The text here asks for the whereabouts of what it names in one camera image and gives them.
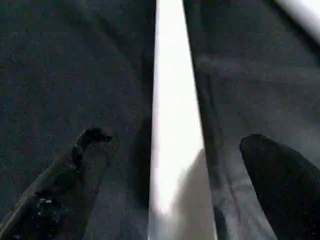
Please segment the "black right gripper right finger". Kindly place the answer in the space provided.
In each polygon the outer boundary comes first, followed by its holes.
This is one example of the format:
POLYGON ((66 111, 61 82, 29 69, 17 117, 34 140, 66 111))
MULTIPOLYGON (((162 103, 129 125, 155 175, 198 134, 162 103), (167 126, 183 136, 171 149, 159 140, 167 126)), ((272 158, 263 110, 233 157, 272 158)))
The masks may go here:
POLYGON ((320 238, 320 169, 266 136, 241 139, 239 150, 258 202, 279 240, 320 238))

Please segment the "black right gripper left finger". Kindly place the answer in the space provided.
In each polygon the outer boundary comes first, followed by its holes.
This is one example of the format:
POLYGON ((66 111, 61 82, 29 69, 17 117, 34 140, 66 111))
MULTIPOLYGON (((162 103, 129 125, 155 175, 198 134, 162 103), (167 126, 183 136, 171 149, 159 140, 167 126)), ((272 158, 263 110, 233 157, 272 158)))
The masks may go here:
POLYGON ((86 129, 41 173, 0 222, 2 240, 81 240, 118 138, 86 129))

